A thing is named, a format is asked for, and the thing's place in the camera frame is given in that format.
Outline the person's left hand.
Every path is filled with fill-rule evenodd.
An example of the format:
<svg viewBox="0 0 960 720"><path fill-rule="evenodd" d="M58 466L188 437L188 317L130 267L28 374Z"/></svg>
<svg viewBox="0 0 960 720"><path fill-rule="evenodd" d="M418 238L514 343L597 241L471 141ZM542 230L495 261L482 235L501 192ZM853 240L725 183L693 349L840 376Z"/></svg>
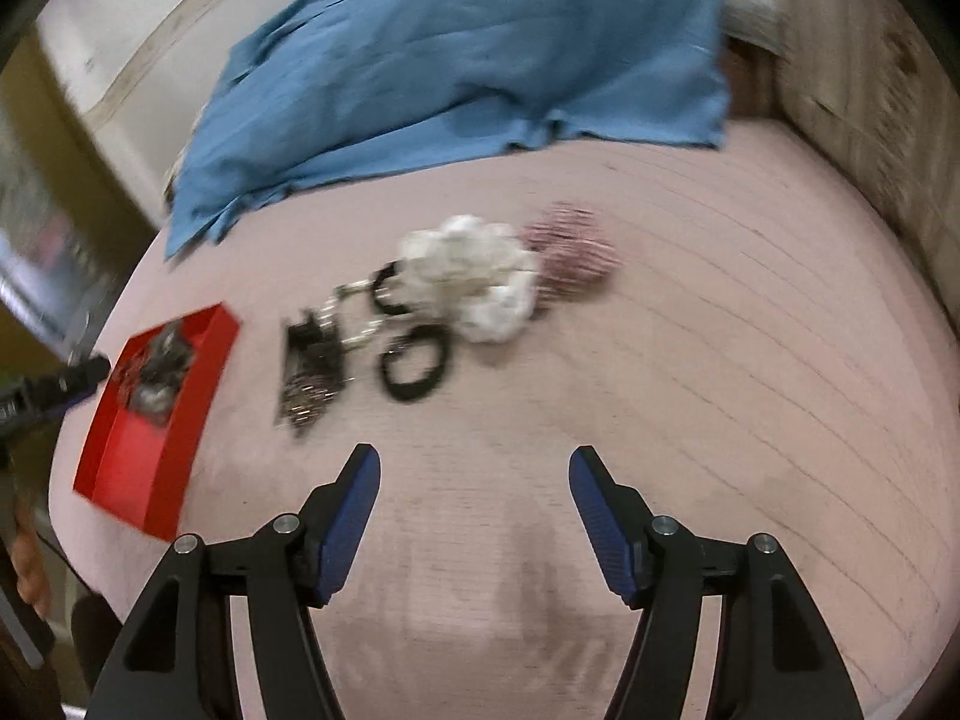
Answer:
<svg viewBox="0 0 960 720"><path fill-rule="evenodd" d="M52 590L31 509L21 500L14 504L14 523L16 536L10 546L10 557L16 572L16 590L37 616L46 619L52 603Z"/></svg>

